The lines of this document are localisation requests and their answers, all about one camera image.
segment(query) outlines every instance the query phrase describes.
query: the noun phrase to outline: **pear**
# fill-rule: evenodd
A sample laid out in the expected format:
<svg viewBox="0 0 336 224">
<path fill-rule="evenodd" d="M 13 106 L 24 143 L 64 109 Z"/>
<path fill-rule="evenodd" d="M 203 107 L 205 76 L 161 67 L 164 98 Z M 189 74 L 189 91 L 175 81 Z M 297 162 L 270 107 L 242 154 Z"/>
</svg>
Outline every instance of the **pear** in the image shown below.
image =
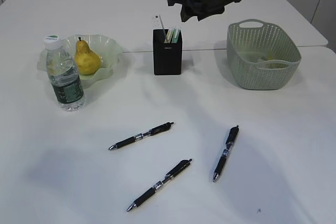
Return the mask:
<svg viewBox="0 0 336 224">
<path fill-rule="evenodd" d="M 86 41 L 78 38 L 76 42 L 75 62 L 80 74 L 92 74 L 100 68 L 100 57 L 93 52 Z"/>
</svg>

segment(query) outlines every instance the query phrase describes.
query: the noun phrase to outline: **pen tip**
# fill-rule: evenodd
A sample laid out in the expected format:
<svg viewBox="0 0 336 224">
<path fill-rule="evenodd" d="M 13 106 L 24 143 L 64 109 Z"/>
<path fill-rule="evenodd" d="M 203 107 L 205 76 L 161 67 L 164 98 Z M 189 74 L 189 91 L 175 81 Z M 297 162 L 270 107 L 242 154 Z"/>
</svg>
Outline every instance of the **pen tip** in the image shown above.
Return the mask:
<svg viewBox="0 0 336 224">
<path fill-rule="evenodd" d="M 116 145 L 112 145 L 110 148 L 109 148 L 109 151 L 112 151 L 112 150 L 115 150 L 117 149 L 117 146 Z"/>
<path fill-rule="evenodd" d="M 214 173 L 214 177 L 213 177 L 213 182 L 216 182 L 219 178 L 219 174 L 218 173 Z"/>
<path fill-rule="evenodd" d="M 126 211 L 129 212 L 129 211 L 131 211 L 134 208 L 136 208 L 136 204 L 132 203 L 132 205 L 130 205 Z"/>
</svg>

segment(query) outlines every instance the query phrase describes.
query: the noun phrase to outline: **plastic bottle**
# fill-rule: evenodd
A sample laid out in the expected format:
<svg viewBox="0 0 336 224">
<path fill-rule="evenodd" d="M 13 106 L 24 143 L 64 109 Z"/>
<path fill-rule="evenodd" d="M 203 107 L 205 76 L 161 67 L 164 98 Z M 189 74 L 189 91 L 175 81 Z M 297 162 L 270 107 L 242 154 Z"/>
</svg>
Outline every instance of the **plastic bottle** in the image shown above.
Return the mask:
<svg viewBox="0 0 336 224">
<path fill-rule="evenodd" d="M 65 111 L 75 111 L 85 104 L 85 96 L 76 63 L 62 46 L 62 40 L 51 35 L 44 39 L 47 49 L 48 77 L 58 103 Z"/>
</svg>

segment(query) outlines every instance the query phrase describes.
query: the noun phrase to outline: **pen grip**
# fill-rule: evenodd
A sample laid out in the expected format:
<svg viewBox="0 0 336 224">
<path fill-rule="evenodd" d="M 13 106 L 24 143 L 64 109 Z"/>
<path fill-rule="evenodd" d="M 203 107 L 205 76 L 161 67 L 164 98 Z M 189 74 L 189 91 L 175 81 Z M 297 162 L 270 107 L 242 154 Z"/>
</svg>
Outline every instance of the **pen grip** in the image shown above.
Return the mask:
<svg viewBox="0 0 336 224">
<path fill-rule="evenodd" d="M 221 156 L 215 169 L 215 173 L 218 173 L 220 175 L 222 173 L 225 163 L 226 163 L 226 156 Z"/>
<path fill-rule="evenodd" d="M 124 146 L 126 146 L 128 144 L 131 144 L 131 143 L 134 143 L 134 142 L 135 142 L 135 138 L 134 138 L 134 136 L 132 136 L 132 137 L 130 137 L 130 138 L 124 140 L 124 141 L 121 141 L 121 142 L 117 143 L 117 147 L 121 148 L 121 147 L 124 147 Z"/>
<path fill-rule="evenodd" d="M 142 203 L 144 203 L 146 200 L 148 200 L 154 194 L 155 194 L 155 189 L 153 187 L 151 187 L 143 195 L 141 195 L 139 198 L 137 198 L 134 201 L 134 203 L 136 204 L 137 207 L 139 207 Z"/>
</svg>

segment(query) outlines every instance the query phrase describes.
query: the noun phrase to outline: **bottle cap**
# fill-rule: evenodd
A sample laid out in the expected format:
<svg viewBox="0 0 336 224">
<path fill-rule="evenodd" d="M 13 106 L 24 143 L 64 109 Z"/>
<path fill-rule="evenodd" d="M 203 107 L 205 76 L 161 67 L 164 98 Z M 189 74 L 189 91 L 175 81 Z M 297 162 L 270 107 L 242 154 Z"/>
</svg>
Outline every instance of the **bottle cap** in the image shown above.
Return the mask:
<svg viewBox="0 0 336 224">
<path fill-rule="evenodd" d="M 50 35 L 44 40 L 44 46 L 46 49 L 54 50 L 62 46 L 62 40 L 57 35 Z"/>
</svg>

